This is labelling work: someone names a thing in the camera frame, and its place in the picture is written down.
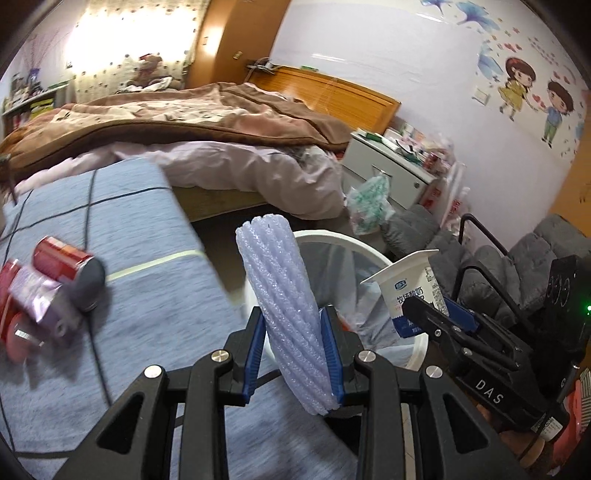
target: gray sofa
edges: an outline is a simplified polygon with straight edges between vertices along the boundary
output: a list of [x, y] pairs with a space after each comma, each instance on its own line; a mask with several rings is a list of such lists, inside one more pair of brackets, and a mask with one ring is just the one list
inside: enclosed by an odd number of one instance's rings
[[[382, 236], [396, 258], [417, 250], [437, 248], [439, 253], [433, 255], [430, 262], [443, 294], [448, 297], [452, 295], [460, 266], [470, 260], [481, 262], [526, 316], [543, 304], [552, 260], [573, 254], [580, 257], [591, 254], [591, 238], [585, 237], [559, 215], [543, 219], [506, 255], [490, 245], [471, 253], [451, 232], [441, 230], [433, 216], [420, 205], [413, 205], [386, 221], [382, 225]], [[516, 323], [507, 304], [477, 271], [466, 272], [459, 300], [507, 328]]]

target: metal screw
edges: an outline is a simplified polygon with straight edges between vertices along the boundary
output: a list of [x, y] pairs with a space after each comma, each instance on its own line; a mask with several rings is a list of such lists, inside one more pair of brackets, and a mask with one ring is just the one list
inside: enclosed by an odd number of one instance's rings
[[443, 375], [443, 370], [441, 370], [441, 368], [437, 367], [436, 365], [430, 365], [425, 369], [425, 373], [430, 378], [441, 378]]
[[375, 360], [375, 353], [371, 350], [361, 350], [358, 357], [362, 362], [373, 362]]
[[162, 374], [162, 367], [150, 365], [144, 370], [144, 375], [148, 378], [158, 378]]
[[228, 358], [230, 358], [230, 354], [225, 350], [216, 350], [214, 353], [212, 353], [212, 360], [214, 362], [218, 362], [219, 364], [225, 362], [228, 360]]

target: orange wall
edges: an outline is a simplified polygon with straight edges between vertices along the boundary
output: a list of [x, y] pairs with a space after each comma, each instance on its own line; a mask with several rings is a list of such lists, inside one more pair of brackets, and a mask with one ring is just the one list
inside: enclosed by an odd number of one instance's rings
[[551, 209], [591, 236], [591, 108], [579, 152]]

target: cartoon girl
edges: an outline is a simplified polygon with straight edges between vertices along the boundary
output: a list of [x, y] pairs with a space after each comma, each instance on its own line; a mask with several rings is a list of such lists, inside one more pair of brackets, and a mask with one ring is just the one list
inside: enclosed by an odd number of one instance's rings
[[509, 78], [505, 83], [504, 87], [499, 87], [499, 93], [505, 104], [499, 108], [501, 113], [504, 113], [506, 107], [511, 107], [511, 114], [509, 118], [515, 121], [513, 118], [515, 112], [521, 112], [523, 106], [523, 100], [527, 103], [530, 108], [537, 111], [527, 98], [527, 93], [530, 91], [530, 87], [535, 82], [534, 69], [526, 62], [516, 57], [510, 57], [505, 62], [505, 70]]

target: polka dot curtain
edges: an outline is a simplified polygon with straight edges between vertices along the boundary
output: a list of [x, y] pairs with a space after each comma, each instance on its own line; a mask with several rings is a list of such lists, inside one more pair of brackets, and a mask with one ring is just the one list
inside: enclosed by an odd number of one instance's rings
[[89, 0], [72, 36], [76, 101], [90, 102], [125, 87], [148, 53], [162, 57], [155, 74], [182, 79], [210, 0]]

